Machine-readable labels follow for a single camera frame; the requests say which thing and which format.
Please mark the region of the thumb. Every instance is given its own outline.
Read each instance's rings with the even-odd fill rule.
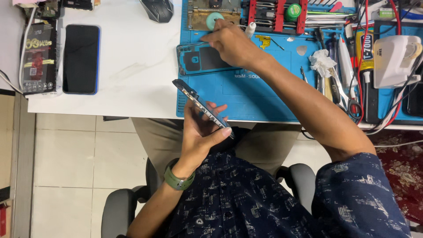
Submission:
[[[216,130],[211,135],[204,137],[206,144],[210,147],[219,144],[224,141],[232,132],[232,128],[226,127],[223,129]]]

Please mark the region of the screen protector package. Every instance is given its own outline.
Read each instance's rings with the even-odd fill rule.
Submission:
[[[24,95],[56,91],[56,40],[56,21],[31,25],[23,61]]]

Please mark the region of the computer mouse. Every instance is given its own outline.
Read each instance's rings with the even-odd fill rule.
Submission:
[[[173,16],[170,0],[140,0],[148,17],[158,23],[168,23]]]

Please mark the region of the crumpled tissue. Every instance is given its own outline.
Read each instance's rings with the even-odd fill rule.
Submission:
[[[336,62],[328,57],[328,55],[329,51],[318,50],[314,52],[312,56],[308,57],[308,60],[311,62],[310,68],[312,70],[317,70],[322,77],[330,77],[331,74],[328,69],[336,65]]]

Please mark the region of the green watch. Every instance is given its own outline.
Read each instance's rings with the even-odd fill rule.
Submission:
[[[186,180],[176,177],[172,173],[173,166],[168,166],[165,172],[165,182],[176,190],[186,190],[192,183],[195,177],[195,171]]]

